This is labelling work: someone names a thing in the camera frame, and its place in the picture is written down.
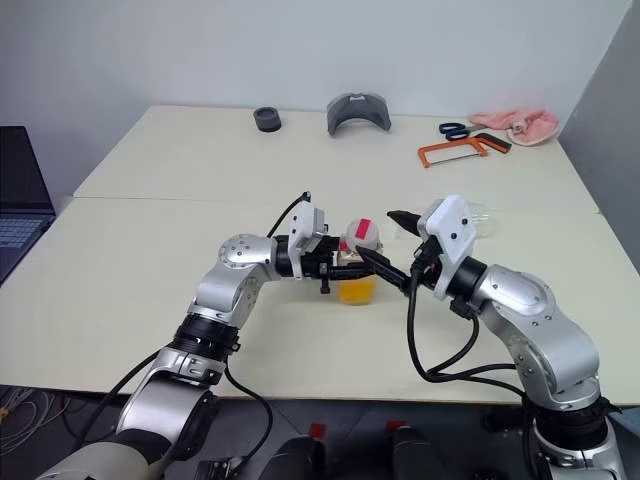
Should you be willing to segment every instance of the blue scissor handle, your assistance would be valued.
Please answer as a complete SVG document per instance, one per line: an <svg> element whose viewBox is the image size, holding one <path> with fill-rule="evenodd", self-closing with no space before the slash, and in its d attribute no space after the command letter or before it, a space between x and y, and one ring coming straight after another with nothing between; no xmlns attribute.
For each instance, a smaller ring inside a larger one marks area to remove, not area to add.
<svg viewBox="0 0 640 480"><path fill-rule="evenodd" d="M467 138L469 133L468 129L462 128L460 130L452 130L449 133L445 133L444 138L452 142L453 140L462 140L463 138Z"/></svg>
<svg viewBox="0 0 640 480"><path fill-rule="evenodd" d="M458 122L441 123L438 127L440 133L450 133L455 130L464 130L466 125Z"/></svg>

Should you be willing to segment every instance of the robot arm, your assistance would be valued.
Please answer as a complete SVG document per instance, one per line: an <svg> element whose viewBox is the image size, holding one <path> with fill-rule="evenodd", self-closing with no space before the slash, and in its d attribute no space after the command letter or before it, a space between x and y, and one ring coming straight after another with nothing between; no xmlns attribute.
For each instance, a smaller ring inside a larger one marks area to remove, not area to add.
<svg viewBox="0 0 640 480"><path fill-rule="evenodd" d="M284 277L317 278L328 293L329 280L373 273L363 263L336 265L340 239L326 235L322 210L305 200L292 215L290 235L241 234L220 247L218 262L198 285L173 341L160 350L125 405L115 440L74 452L40 479L161 478L169 463L187 460L202 447L216 414L209 389L240 348L238 332L262 285Z"/></svg>
<svg viewBox="0 0 640 480"><path fill-rule="evenodd" d="M436 202L421 216L402 211L389 216L422 239L414 265L428 267L420 272L420 283L440 300L452 297L452 311L477 316L509 350L533 408L546 478L626 480L606 418L609 404L600 396L596 348L560 311L549 286L470 256L476 232L460 196ZM358 251L376 273L409 293L404 273L376 252Z"/></svg>

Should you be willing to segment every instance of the black cable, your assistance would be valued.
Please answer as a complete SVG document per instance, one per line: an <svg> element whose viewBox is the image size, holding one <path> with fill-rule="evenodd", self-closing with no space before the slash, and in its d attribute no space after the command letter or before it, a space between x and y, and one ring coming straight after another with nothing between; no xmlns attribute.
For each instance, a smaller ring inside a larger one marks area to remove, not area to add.
<svg viewBox="0 0 640 480"><path fill-rule="evenodd" d="M227 368L224 371L224 375L225 375L225 377L227 377L227 380L229 380L229 383L231 385L236 387L241 392L246 393L247 395L249 395L254 400L257 400L258 402L260 402L260 404L264 407L265 412L267 413L267 427L265 428L265 431L262 434L262 437L260 438L260 440L258 440L258 443L256 443L256 445L251 449L251 451L249 453L247 453L244 457L242 457L242 460L240 461L238 466L235 467L235 469L234 469L234 471L237 471L245 463L247 463L249 460L251 460L251 457L253 457L256 454L256 452L258 450L260 450L262 445L264 445L264 442L267 441L267 438L269 437L269 434L271 433L271 429L273 428L273 410L271 410L271 405L269 405L264 398L262 398L260 395L258 395L253 390L249 390L244 385L238 383L238 381L235 378L233 378L233 375L231 375L231 372L229 371L229 364L227 364Z"/></svg>
<svg viewBox="0 0 640 480"><path fill-rule="evenodd" d="M64 402L65 402L65 398L64 397L60 397L60 408L64 408ZM69 410L69 408L67 408L66 410L62 411L62 424L64 425L65 430L67 431L67 433L69 433L69 435L71 435L74 439L78 439L78 433L73 429L73 427L71 426L71 423L69 423L69 418L68 418L68 414L74 414L74 413L78 413L80 410L84 409L84 407L87 406L87 402L83 402L81 406L77 407L74 410ZM111 435L113 435L113 431L109 430L107 433L105 433L104 435L101 435L100 437L97 438L92 438L92 439L87 439L85 440L83 443L95 443L95 442L101 442L102 440L105 440L107 438L109 438Z"/></svg>
<svg viewBox="0 0 640 480"><path fill-rule="evenodd" d="M523 426L522 426L522 456L524 457L524 465L527 468L527 473L532 480L538 480L540 476L531 459L531 454L534 453L531 444L531 426L533 424L533 414L531 412L531 403L529 399L523 397L522 399L522 411L523 411Z"/></svg>
<svg viewBox="0 0 640 480"><path fill-rule="evenodd" d="M278 229L278 227L282 223L282 220L284 220L285 217L287 215L289 215L289 212L291 210L293 210L296 205L298 205L300 202L302 202L304 200L309 201L310 198L311 198L311 195L309 194L309 192L303 192L302 195L300 195L293 202L291 202L291 204L278 217L278 220L276 220L276 223L273 224L273 227L271 227L271 230L269 230L269 233L267 233L267 237L271 238L273 236L273 234L276 233L276 230Z"/></svg>
<svg viewBox="0 0 640 480"><path fill-rule="evenodd" d="M439 365L429 369L426 371L422 364L420 363L420 358L418 356L418 350L416 348L415 341L415 313L416 313L416 300L417 300L417 292L418 287L420 285L420 270L412 269L411 270L411 280L409 284L409 307L407 309L407 342L409 344L409 354L411 356L411 361L413 362L413 366L415 367L418 374L427 382L430 383L443 383L443 382L451 382L454 380L463 380L466 382L474 382L474 383L483 383L486 385L492 385L494 387L504 388L509 390L520 397L524 397L524 392L513 385L510 385L505 382L501 382L499 380L493 380L489 378L482 377L474 377L473 375L483 372L489 372L494 370L514 370L515 365L510 363L497 363L492 365L483 365L481 367L472 368L469 370L464 370L462 372L457 373L443 373L440 370L444 368L450 367L451 365L458 362L461 358L463 358L471 347L475 344L478 338L478 332L480 329L480 325L477 318L473 318L473 332L471 337L467 341L464 347L453 355L451 358L445 360Z"/></svg>
<svg viewBox="0 0 640 480"><path fill-rule="evenodd" d="M87 419L82 429L78 433L78 437L76 438L76 441L74 442L73 447L71 448L71 453L75 452L80 447L82 447L82 444L85 442L87 438L87 434L89 433L89 430L91 430L91 427L93 427L93 425L96 423L96 420L98 419L102 411L107 407L107 405L109 405L113 401L113 399L118 394L118 392L122 390L122 387L124 387L127 383L129 383L129 381L133 377L135 377L138 374L138 372L140 372L144 367L146 367L149 363L151 363L158 356L158 352L159 350L156 350L147 358L145 358L142 362L140 362L138 365L133 367L133 369L129 373L127 373L122 378L122 380L120 380L111 389L109 393L107 393L104 396L104 398L100 401L100 403L98 403L95 410L91 413L91 416Z"/></svg>

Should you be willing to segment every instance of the white wall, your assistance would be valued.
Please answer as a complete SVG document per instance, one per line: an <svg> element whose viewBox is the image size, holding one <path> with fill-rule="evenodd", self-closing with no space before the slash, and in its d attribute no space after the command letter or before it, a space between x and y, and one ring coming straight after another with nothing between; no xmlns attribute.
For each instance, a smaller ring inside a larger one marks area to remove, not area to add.
<svg viewBox="0 0 640 480"><path fill-rule="evenodd" d="M0 0L0 123L54 197L153 103L393 113L541 105L566 119L631 0Z"/></svg>

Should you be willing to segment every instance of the yellow liquid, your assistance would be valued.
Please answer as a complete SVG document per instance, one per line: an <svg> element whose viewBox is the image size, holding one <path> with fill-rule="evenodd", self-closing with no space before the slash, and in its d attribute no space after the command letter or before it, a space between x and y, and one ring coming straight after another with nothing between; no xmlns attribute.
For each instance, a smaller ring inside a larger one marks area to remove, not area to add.
<svg viewBox="0 0 640 480"><path fill-rule="evenodd" d="M338 282L338 298L348 305L366 305L371 303L376 291L375 275L357 280L340 280Z"/></svg>

